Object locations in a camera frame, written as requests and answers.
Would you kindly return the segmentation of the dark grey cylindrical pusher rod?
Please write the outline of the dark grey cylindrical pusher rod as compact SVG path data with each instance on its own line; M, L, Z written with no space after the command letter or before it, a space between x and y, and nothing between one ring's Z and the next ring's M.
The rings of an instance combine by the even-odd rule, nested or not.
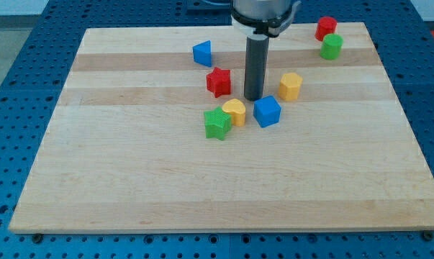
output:
M247 38L245 51L244 97L249 101L263 96L269 38Z

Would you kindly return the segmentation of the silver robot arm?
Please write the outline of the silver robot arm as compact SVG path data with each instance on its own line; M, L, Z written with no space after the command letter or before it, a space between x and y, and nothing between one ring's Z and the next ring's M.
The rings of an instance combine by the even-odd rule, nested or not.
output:
M262 98L268 46L294 21L301 1L232 0L232 24L246 36L243 94L249 101Z

